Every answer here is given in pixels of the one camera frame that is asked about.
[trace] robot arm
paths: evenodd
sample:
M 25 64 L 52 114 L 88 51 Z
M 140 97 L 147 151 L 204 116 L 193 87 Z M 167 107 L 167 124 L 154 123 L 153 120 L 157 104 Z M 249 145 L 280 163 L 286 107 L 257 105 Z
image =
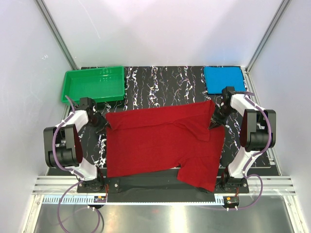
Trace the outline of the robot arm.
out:
M 84 157 L 78 132 L 89 124 L 96 127 L 96 134 L 104 133 L 107 121 L 97 112 L 96 102 L 90 98 L 81 98 L 80 105 L 71 112 L 69 116 L 60 124 L 54 127 L 45 128 L 44 150 L 45 160 L 48 167 L 59 167 L 55 161 L 53 147 L 55 148 L 56 158 L 64 170 L 70 171 L 83 180 L 84 187 L 99 189 L 104 186 L 104 178 L 98 167 L 90 164 Z M 55 143 L 53 136 L 56 129 Z
M 222 103 L 216 107 L 211 119 L 210 129 L 225 125 L 226 118 L 235 111 L 243 116 L 240 131 L 240 150 L 235 159 L 229 164 L 223 176 L 223 183 L 230 180 L 242 179 L 243 172 L 247 171 L 255 160 L 261 156 L 268 143 L 268 125 L 259 108 L 266 114 L 271 126 L 271 142 L 269 148 L 276 143 L 276 113 L 274 110 L 266 110 L 257 106 L 249 99 L 250 93 L 236 92 L 233 87 L 226 87 L 222 91 Z

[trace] purple cable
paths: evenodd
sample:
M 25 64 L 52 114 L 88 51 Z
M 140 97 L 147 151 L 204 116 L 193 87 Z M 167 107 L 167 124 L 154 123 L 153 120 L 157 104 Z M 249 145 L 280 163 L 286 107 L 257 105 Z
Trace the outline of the purple cable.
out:
M 68 219 L 70 219 L 71 217 L 73 217 L 77 212 L 80 212 L 81 210 L 85 210 L 85 209 L 87 209 L 87 206 L 86 206 L 86 207 L 82 207 L 82 208 L 76 210 L 76 211 L 73 212 L 70 216 L 68 216 L 67 218 L 63 219 L 61 222 L 62 222 L 62 223 L 66 222 Z M 59 225 L 59 222 L 57 222 L 57 223 L 51 223 L 51 225 L 53 225 L 53 226 L 58 226 L 58 225 Z
M 53 157 L 54 157 L 54 160 L 55 160 L 57 166 L 59 167 L 59 169 L 61 169 L 61 170 L 63 170 L 63 171 L 70 171 L 70 172 L 74 173 L 76 176 L 79 176 L 81 179 L 83 179 L 84 176 L 83 176 L 80 172 L 75 171 L 75 170 L 73 170 L 73 169 L 64 168 L 64 167 L 59 163 L 59 161 L 58 161 L 58 159 L 57 159 L 57 156 L 56 156 L 56 136 L 57 136 L 57 134 L 58 134 L 58 131 L 60 130 L 60 128 L 61 128 L 66 122 L 68 122 L 68 121 L 72 118 L 72 116 L 73 116 L 74 113 L 75 113 L 74 106 L 73 106 L 73 103 L 71 102 L 71 99 L 70 99 L 68 96 L 65 96 L 65 97 L 67 98 L 67 100 L 69 101 L 69 103 L 70 103 L 70 105 L 71 105 L 73 114 L 70 114 L 68 117 L 66 117 L 66 119 L 58 125 L 58 127 L 56 128 L 56 130 L 55 130 L 55 132 L 54 132 L 54 134 L 53 134 L 53 139 L 52 139 Z M 62 223 L 62 221 L 61 221 L 61 219 L 60 219 L 60 215 L 59 215 L 60 205 L 61 205 L 61 202 L 63 201 L 64 196 L 65 196 L 72 188 L 74 188 L 75 186 L 78 186 L 78 185 L 81 184 L 82 182 L 83 182 L 83 180 L 79 181 L 78 183 L 72 185 L 69 189 L 67 189 L 67 190 L 64 192 L 63 196 L 61 197 L 61 199 L 59 200 L 59 203 L 58 203 L 58 205 L 57 205 L 57 220 L 58 220 L 58 223 L 59 223 L 60 227 L 61 227 L 61 228 L 63 229 L 63 231 L 66 232 L 66 233 L 70 233 L 70 232 L 66 230 L 66 228 L 64 227 L 64 225 L 63 225 L 63 223 Z M 97 222 L 97 225 L 96 225 L 95 229 L 94 229 L 91 233 L 95 233 L 95 232 L 96 232 L 96 230 L 98 229 L 99 224 L 100 224 L 100 222 L 101 222 L 101 213 L 100 213 L 99 210 L 97 210 L 97 209 L 94 209 L 94 210 L 97 212 L 97 215 L 98 215 L 98 222 Z
M 271 140 L 272 140 L 271 125 L 270 125 L 270 121 L 269 121 L 267 115 L 265 114 L 265 112 L 264 112 L 259 106 L 257 106 L 254 102 L 252 102 L 252 100 L 251 100 L 250 98 L 248 98 L 247 96 L 245 96 L 244 99 L 245 99 L 247 102 L 249 102 L 251 105 L 253 105 L 256 109 L 258 109 L 258 110 L 261 112 L 261 114 L 263 115 L 263 117 L 264 117 L 264 119 L 266 120 L 266 123 L 267 123 L 267 127 L 268 127 L 268 136 L 269 136 L 269 138 L 268 138 L 268 142 L 267 142 L 266 147 L 265 147 L 262 151 L 259 151 L 259 152 L 256 152 L 255 154 L 253 154 L 253 155 L 249 158 L 249 160 L 247 161 L 247 163 L 245 164 L 245 166 L 243 167 L 242 172 L 243 172 L 243 176 L 244 176 L 245 179 L 248 179 L 248 178 L 250 178 L 250 177 L 252 177 L 252 176 L 257 177 L 257 178 L 259 179 L 259 181 L 260 181 L 260 192 L 259 192 L 259 195 L 258 195 L 257 199 L 256 199 L 253 203 L 249 204 L 248 206 L 239 208 L 240 210 L 244 210 L 244 209 L 247 209 L 247 208 L 249 208 L 249 207 L 252 207 L 252 206 L 255 205 L 255 204 L 259 201 L 259 199 L 261 198 L 262 191 L 263 191 L 263 182 L 262 182 L 261 177 L 260 177 L 259 175 L 257 175 L 257 174 L 251 174 L 251 175 L 249 175 L 249 176 L 246 176 L 245 170 L 246 170 L 247 166 L 251 163 L 251 161 L 253 160 L 253 158 L 254 158 L 256 155 L 258 155 L 258 154 L 263 154 L 263 153 L 265 153 L 265 152 L 268 150 L 268 148 L 269 148 L 269 146 L 270 146 L 270 144 L 271 144 Z
M 63 229 L 64 232 L 66 233 L 70 233 L 69 231 L 67 231 L 67 229 L 64 227 L 61 219 L 60 219 L 60 215 L 59 215 L 59 210 L 60 210 L 60 205 L 61 205 L 61 202 L 63 201 L 65 195 L 72 189 L 74 188 L 75 186 L 78 186 L 79 184 L 81 184 L 83 181 L 79 181 L 78 183 L 75 183 L 74 185 L 72 185 L 69 189 L 67 189 L 64 194 L 62 195 L 62 197 L 60 198 L 59 202 L 58 202 L 58 205 L 57 205 L 57 220 L 58 220 L 58 223 L 60 225 L 60 227 Z M 96 211 L 97 215 L 98 215 L 98 222 L 97 222 L 97 225 L 95 227 L 95 229 L 91 232 L 91 233 L 95 233 L 96 230 L 98 229 L 99 227 L 99 224 L 101 222 L 101 213 L 99 212 L 98 209 L 95 209 L 94 210 Z
M 68 122 L 72 117 L 73 117 L 74 114 L 69 114 L 68 117 L 66 117 L 66 119 L 64 120 L 64 122 L 61 122 L 55 132 L 54 132 L 54 135 L 53 135 L 53 139 L 52 139 L 52 151 L 53 151 L 53 157 L 54 157 L 54 160 L 56 162 L 56 165 L 58 166 L 59 169 L 63 170 L 63 171 L 69 171 L 69 172 L 73 172 L 76 176 L 79 176 L 81 179 L 84 177 L 80 172 L 78 171 L 74 171 L 73 169 L 68 169 L 68 168 L 64 168 L 58 161 L 57 159 L 57 156 L 56 156 L 56 137 L 57 137 L 57 134 L 58 134 L 58 131 L 60 130 L 60 128 L 66 123 Z
M 68 100 L 68 102 L 70 103 L 70 106 L 71 106 L 71 109 L 72 109 L 72 112 L 75 113 L 75 109 L 74 109 L 74 106 L 73 106 L 73 100 L 71 98 L 69 98 L 69 96 L 65 96 L 66 99 Z

